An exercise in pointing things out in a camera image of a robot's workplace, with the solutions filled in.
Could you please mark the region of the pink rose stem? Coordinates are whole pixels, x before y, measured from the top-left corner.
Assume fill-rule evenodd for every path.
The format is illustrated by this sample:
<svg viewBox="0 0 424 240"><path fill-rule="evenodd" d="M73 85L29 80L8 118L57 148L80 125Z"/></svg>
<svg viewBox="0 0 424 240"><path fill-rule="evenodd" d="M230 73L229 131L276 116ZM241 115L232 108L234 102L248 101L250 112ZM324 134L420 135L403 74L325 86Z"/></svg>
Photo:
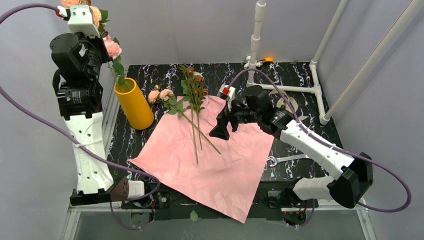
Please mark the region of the pink rose stem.
<svg viewBox="0 0 424 240"><path fill-rule="evenodd" d="M105 31L102 33L102 40L106 47L108 56L111 58L111 63L107 63L118 89L126 93L129 91L129 84L125 80L125 68L121 63L122 48L119 41L110 37L110 34Z"/></svg>

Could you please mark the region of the pink wrapping paper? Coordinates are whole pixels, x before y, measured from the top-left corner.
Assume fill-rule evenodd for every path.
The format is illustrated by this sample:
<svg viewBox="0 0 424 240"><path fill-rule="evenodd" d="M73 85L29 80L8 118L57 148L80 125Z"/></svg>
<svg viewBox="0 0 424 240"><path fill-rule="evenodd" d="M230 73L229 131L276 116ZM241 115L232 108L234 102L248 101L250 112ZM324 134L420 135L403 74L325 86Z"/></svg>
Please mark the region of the pink wrapping paper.
<svg viewBox="0 0 424 240"><path fill-rule="evenodd" d="M254 201L274 138L254 123L242 124L229 140L209 137L197 147L192 127L164 114L131 163L188 198L244 223Z"/></svg>

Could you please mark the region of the brown dried rose stem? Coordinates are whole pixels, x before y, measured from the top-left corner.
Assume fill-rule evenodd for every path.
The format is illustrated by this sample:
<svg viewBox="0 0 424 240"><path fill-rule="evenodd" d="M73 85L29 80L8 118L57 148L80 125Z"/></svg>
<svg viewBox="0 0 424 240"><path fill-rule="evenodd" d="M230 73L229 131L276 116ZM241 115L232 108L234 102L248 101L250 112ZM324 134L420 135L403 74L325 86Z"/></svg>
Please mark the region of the brown dried rose stem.
<svg viewBox="0 0 424 240"><path fill-rule="evenodd" d="M200 127L200 112L204 109L202 106L208 90L205 87L204 76L196 71L192 66L186 64L180 64L178 68L184 74L184 80L181 82L183 87L183 94L188 97L191 110L192 110L192 122L195 127Z"/></svg>

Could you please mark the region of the yellow cylindrical vase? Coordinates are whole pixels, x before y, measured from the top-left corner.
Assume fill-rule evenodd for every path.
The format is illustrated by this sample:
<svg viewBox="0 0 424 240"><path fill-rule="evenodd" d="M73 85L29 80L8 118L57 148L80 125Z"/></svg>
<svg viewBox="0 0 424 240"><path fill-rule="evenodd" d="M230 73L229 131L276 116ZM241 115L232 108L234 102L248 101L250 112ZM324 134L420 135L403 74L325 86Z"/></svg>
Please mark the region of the yellow cylindrical vase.
<svg viewBox="0 0 424 240"><path fill-rule="evenodd" d="M124 78L124 81L122 85L114 85L114 92L124 115L132 128L147 129L154 122L153 111L136 81L129 77Z"/></svg>

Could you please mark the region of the small peach rose stem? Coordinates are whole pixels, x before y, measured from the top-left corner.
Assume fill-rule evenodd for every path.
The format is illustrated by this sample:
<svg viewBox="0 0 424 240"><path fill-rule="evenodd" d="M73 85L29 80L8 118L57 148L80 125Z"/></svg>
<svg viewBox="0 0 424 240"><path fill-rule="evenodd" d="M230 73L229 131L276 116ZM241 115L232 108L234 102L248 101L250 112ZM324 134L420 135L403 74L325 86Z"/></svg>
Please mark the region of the small peach rose stem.
<svg viewBox="0 0 424 240"><path fill-rule="evenodd" d="M147 96L147 101L150 104L161 104L166 110L168 110L167 112L168 114L182 117L183 119L186 119L187 122L190 124L190 120L189 120L190 113L187 110L187 107L183 106L183 102L185 102L184 99L186 99L185 96L183 97L183 99L177 100L175 93L171 89L169 88L162 89L157 84L153 87L153 90ZM195 138L196 138L197 148L199 144L200 149L201 150L203 149L202 140L204 139L218 154L221 154L218 148L201 130L201 124L200 124L200 127L194 126L194 128L195 128Z"/></svg>

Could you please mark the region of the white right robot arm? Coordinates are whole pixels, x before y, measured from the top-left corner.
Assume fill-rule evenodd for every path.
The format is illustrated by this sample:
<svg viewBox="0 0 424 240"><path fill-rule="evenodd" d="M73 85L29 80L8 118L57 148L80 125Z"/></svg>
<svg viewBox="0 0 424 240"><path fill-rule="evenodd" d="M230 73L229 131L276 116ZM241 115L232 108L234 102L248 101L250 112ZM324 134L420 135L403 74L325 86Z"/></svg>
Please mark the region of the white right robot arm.
<svg viewBox="0 0 424 240"><path fill-rule="evenodd" d="M235 132L240 124L256 123L266 134L285 142L318 163L328 177L297 178L285 189L292 204L309 199L334 200L352 209L373 184L372 164L357 157L336 151L332 144L320 143L313 131L303 131L304 125L296 122L294 115L282 107L274 107L268 92L260 86L249 87L245 92L246 104L234 99L235 88L223 84L218 96L226 101L217 115L211 137L229 140L228 125Z"/></svg>

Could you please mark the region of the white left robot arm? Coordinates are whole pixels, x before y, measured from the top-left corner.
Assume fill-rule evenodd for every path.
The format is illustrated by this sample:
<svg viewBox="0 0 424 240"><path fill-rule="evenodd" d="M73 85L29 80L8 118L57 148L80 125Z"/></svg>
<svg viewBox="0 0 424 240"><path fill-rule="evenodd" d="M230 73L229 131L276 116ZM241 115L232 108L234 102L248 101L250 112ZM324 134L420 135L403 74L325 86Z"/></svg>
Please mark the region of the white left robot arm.
<svg viewBox="0 0 424 240"><path fill-rule="evenodd" d="M128 201L145 194L143 181L112 177L104 159L102 132L103 87L99 83L102 64L110 57L103 40L81 32L56 36L49 44L51 58L58 67L53 75L53 89L60 115L73 140L77 168L77 186L70 196L72 206Z"/></svg>

